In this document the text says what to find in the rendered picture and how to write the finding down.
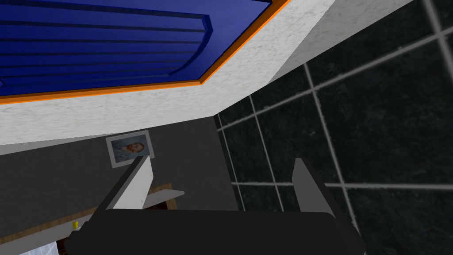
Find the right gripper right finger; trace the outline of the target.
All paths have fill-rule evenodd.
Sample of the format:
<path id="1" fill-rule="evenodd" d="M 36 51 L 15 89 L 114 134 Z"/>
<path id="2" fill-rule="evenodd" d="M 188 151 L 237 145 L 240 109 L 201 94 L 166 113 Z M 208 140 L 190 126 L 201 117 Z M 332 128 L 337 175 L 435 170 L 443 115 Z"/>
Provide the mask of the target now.
<path id="1" fill-rule="evenodd" d="M 301 212 L 327 213 L 342 217 L 342 210 L 325 186 L 317 170 L 303 158 L 295 160 L 292 182 Z"/>

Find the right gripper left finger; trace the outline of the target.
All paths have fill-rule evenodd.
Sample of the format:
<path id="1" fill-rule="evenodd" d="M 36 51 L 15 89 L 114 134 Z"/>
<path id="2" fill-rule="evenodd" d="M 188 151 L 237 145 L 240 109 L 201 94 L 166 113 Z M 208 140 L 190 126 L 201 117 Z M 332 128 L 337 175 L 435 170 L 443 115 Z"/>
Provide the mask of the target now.
<path id="1" fill-rule="evenodd" d="M 137 157 L 105 199 L 102 200 L 96 211 L 102 212 L 110 209 L 141 210 L 153 178 L 150 156 Z"/>

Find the framed portrait picture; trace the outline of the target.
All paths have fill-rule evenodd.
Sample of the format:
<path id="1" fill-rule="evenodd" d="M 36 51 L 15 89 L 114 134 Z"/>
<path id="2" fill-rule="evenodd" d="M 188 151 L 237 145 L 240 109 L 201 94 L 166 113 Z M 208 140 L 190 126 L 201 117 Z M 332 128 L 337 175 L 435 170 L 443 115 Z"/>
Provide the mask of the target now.
<path id="1" fill-rule="evenodd" d="M 140 156 L 155 157 L 147 130 L 108 136 L 106 143 L 112 168 L 130 165 Z"/>

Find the wooden shelf unit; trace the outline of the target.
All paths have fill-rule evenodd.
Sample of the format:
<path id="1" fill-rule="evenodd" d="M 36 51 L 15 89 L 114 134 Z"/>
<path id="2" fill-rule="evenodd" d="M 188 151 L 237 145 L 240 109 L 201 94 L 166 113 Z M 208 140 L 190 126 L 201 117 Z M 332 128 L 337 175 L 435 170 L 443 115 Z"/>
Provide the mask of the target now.
<path id="1" fill-rule="evenodd" d="M 164 184 L 151 187 L 144 201 L 143 208 L 165 202 L 169 210 L 177 208 L 175 198 L 184 195 L 183 191 L 172 189 L 172 185 Z M 87 222 L 95 212 L 96 207 L 61 219 L 51 221 L 6 237 L 0 238 L 0 255 L 29 255 L 31 250 L 45 252 L 48 255 L 54 248 L 54 242 L 66 238 L 73 231 L 73 223 L 78 222 L 81 226 Z"/>

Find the blue panelled door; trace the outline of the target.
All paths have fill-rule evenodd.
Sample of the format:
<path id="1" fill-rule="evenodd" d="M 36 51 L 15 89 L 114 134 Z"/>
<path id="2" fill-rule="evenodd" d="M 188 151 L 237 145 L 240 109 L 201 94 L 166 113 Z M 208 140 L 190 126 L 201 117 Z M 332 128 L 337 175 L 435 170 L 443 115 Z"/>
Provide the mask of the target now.
<path id="1" fill-rule="evenodd" d="M 200 79 L 272 0 L 0 0 L 0 97 Z"/>

